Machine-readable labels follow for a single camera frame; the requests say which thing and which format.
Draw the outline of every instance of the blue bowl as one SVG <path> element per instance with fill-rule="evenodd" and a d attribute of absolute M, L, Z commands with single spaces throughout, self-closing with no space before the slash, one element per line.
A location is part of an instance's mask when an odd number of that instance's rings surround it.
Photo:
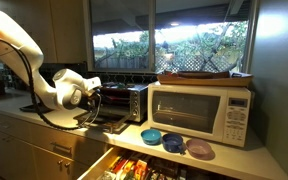
<path fill-rule="evenodd" d="M 156 129 L 146 129 L 141 133 L 143 142 L 148 145 L 157 145 L 161 142 L 161 132 Z"/>

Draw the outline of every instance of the black cable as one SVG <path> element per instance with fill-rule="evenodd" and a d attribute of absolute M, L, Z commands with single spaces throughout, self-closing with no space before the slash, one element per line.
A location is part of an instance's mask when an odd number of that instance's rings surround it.
<path fill-rule="evenodd" d="M 26 72 L 27 72 L 27 75 L 28 75 L 28 79 L 29 79 L 29 89 L 30 89 L 30 93 L 31 93 L 31 99 L 32 99 L 32 103 L 34 105 L 34 108 L 37 112 L 37 114 L 40 116 L 40 118 L 48 125 L 50 125 L 51 127 L 54 127 L 54 128 L 57 128 L 57 129 L 60 129 L 60 130 L 76 130 L 76 129 L 79 129 L 79 128 L 82 128 L 82 124 L 79 125 L 79 126 L 76 126 L 76 127 L 65 127 L 65 126 L 60 126 L 60 125 L 57 125 L 57 124 L 54 124 L 52 123 L 49 119 L 47 119 L 44 114 L 41 112 L 39 106 L 38 106 L 38 103 L 37 103 L 37 100 L 36 100 L 36 97 L 35 97 L 35 91 L 34 91 L 34 80 L 33 80 L 33 75 L 32 75 L 32 68 L 31 68 L 31 65 L 27 59 L 27 57 L 25 56 L 25 54 L 21 51 L 21 50 L 18 50 L 16 49 L 14 46 L 12 46 L 10 43 L 4 41 L 4 40 L 1 40 L 1 42 L 9 45 L 20 57 L 20 59 L 22 60 L 23 64 L 24 64 L 24 67 L 26 69 Z"/>

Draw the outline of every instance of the countertop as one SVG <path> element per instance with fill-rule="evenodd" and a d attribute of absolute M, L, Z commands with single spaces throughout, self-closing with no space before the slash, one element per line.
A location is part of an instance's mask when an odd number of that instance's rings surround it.
<path fill-rule="evenodd" d="M 0 96 L 0 114 L 49 127 L 37 114 L 19 110 L 20 107 L 31 104 L 28 92 L 8 89 L 5 95 Z M 51 111 L 46 113 L 45 116 L 55 124 L 70 127 L 75 126 L 77 123 L 73 117 L 83 112 L 85 110 L 76 108 L 74 110 Z M 215 154 L 215 158 L 212 160 L 195 159 L 187 151 L 185 155 L 169 153 L 163 149 L 161 144 L 155 146 L 146 145 L 140 136 L 141 131 L 144 129 L 149 129 L 147 121 L 141 124 L 130 123 L 120 134 L 107 133 L 98 127 L 82 128 L 67 131 L 67 133 L 107 142 L 152 156 L 163 157 L 238 179 L 288 179 L 287 174 L 281 169 L 251 129 L 248 129 L 244 148 L 207 141 Z M 183 136 L 183 139 L 186 142 L 190 138 Z"/>

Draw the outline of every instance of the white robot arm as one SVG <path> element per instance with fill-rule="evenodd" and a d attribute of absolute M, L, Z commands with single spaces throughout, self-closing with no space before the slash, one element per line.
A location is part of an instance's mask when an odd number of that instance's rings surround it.
<path fill-rule="evenodd" d="M 29 85 L 17 51 L 22 52 L 31 66 L 35 93 L 50 109 L 73 109 L 83 95 L 91 96 L 101 86 L 98 77 L 84 79 L 72 70 L 63 69 L 54 75 L 55 88 L 51 87 L 38 71 L 44 57 L 41 49 L 13 19 L 0 11 L 0 60 Z"/>

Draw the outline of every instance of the white microwave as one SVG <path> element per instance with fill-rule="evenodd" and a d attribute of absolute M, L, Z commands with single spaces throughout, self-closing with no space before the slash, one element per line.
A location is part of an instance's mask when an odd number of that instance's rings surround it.
<path fill-rule="evenodd" d="M 152 128 L 244 147 L 251 92 L 244 87 L 148 86 Z"/>

